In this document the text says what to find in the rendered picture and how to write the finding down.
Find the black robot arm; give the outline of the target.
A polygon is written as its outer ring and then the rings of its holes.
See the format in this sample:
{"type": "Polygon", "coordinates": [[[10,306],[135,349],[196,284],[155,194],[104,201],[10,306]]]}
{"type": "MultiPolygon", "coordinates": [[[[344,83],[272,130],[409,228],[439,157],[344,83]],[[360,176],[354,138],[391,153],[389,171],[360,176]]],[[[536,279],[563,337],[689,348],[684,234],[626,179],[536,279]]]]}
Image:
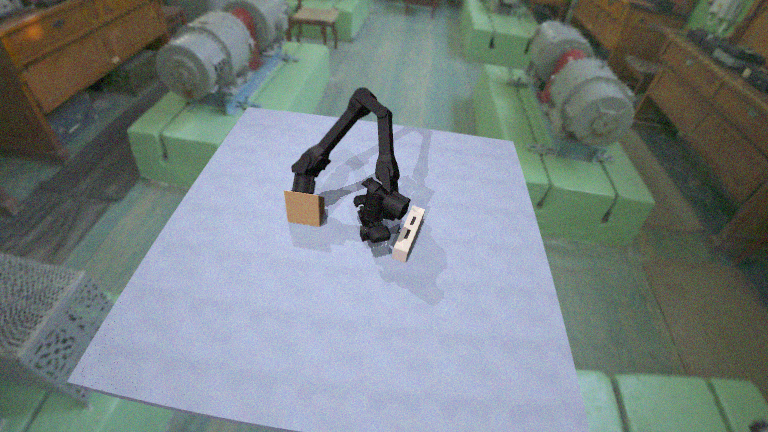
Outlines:
{"type": "Polygon", "coordinates": [[[376,162],[375,176],[361,184],[367,188],[366,203],[383,210],[378,221],[383,219],[401,220],[408,211],[411,199],[399,193],[399,168],[394,155],[392,113],[377,101],[375,95],[366,87],[357,88],[349,99],[346,111],[323,136],[322,140],[307,149],[292,166],[295,173],[293,192],[313,194],[314,177],[331,162],[329,154],[356,121],[370,113],[377,116],[379,156],[376,162]],[[390,192],[389,192],[390,191],[390,192]]]}

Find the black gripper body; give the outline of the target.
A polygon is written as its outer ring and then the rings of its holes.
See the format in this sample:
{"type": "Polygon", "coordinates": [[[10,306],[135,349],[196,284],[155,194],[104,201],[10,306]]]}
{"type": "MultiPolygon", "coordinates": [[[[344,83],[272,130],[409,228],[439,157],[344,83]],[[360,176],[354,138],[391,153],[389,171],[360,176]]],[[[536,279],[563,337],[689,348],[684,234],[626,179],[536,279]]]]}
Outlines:
{"type": "Polygon", "coordinates": [[[383,223],[379,220],[379,216],[381,214],[381,211],[383,210],[383,206],[381,207],[371,207],[369,206],[366,201],[366,194],[365,195],[358,195],[354,197],[353,203],[355,207],[360,206],[360,213],[364,217],[365,221],[369,223],[369,230],[368,230],[368,236],[371,241],[371,243],[378,243],[378,242],[384,242],[389,241],[391,234],[387,228],[387,226],[383,225],[383,223]]]}

